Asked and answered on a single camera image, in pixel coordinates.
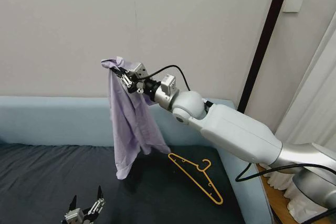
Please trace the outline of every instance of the bed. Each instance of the bed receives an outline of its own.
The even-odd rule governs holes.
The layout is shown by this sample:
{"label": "bed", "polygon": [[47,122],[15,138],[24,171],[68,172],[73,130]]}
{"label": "bed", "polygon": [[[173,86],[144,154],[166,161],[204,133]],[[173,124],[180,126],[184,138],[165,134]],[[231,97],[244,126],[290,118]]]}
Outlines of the bed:
{"label": "bed", "polygon": [[246,162],[159,106],[151,111],[172,152],[211,160],[207,173],[222,205],[156,151],[139,154],[127,179],[117,180],[105,98],[0,97],[0,223],[60,223],[74,195],[87,208],[99,185],[107,203],[95,223],[273,222],[260,179],[234,181]]}

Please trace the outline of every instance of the white curtain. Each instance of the white curtain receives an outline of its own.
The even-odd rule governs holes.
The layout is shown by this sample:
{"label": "white curtain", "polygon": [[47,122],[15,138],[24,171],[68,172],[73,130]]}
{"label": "white curtain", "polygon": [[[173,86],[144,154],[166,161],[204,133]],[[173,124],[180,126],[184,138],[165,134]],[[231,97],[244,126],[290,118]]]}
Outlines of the white curtain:
{"label": "white curtain", "polygon": [[[336,13],[280,123],[276,137],[286,143],[314,142],[336,152]],[[292,175],[272,173],[268,184],[285,190],[288,209],[299,223],[325,211],[304,196]]]}

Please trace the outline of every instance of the plastic hanger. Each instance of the plastic hanger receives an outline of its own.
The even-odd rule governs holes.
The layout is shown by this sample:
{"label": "plastic hanger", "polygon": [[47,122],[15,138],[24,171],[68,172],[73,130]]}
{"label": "plastic hanger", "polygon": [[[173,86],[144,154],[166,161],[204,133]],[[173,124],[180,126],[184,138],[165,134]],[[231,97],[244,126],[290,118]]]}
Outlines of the plastic hanger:
{"label": "plastic hanger", "polygon": [[[181,156],[178,156],[177,154],[175,153],[169,153],[168,154],[168,158],[174,162],[175,165],[178,166],[178,168],[180,168],[214,203],[216,203],[217,205],[221,205],[223,203],[223,198],[222,196],[219,194],[217,188],[215,187],[215,185],[212,183],[211,179],[208,177],[207,173],[205,172],[210,166],[211,166],[211,161],[208,160],[208,159],[203,159],[202,162],[207,162],[208,165],[204,168],[204,169],[200,169],[200,166],[181,157]],[[217,196],[220,198],[220,201],[217,201],[216,199],[214,199],[214,197],[212,197],[212,194],[211,193],[208,193],[188,172],[186,172],[185,169],[183,169],[177,162],[176,162],[176,158],[179,158],[182,160],[182,162],[188,162],[189,164],[191,165],[194,165],[196,166],[196,169],[198,171],[200,171],[201,173],[204,174],[204,176],[207,178],[208,180],[208,185],[209,187],[212,187],[215,192],[217,193]]]}

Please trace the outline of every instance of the white wall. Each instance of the white wall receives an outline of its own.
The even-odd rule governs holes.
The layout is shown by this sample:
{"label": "white wall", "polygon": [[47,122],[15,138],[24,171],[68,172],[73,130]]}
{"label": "white wall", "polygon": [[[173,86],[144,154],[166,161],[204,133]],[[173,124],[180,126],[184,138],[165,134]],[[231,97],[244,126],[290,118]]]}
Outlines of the white wall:
{"label": "white wall", "polygon": [[335,11],[336,0],[303,0],[280,13],[246,114],[276,130]]}
{"label": "white wall", "polygon": [[[269,0],[0,0],[0,95],[101,97],[121,56],[236,104]],[[179,86],[184,88],[180,75]]]}

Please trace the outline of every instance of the mattress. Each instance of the mattress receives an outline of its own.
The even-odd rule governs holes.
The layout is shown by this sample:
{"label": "mattress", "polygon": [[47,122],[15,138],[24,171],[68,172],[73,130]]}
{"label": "mattress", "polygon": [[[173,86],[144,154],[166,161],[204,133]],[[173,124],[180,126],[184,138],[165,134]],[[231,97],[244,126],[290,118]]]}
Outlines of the mattress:
{"label": "mattress", "polygon": [[[0,223],[60,223],[77,195],[91,207],[100,185],[106,204],[95,223],[244,223],[216,149],[173,146],[172,152],[202,164],[224,203],[214,204],[167,155],[139,154],[125,180],[117,180],[113,147],[0,145]],[[200,184],[195,168],[185,169]]]}

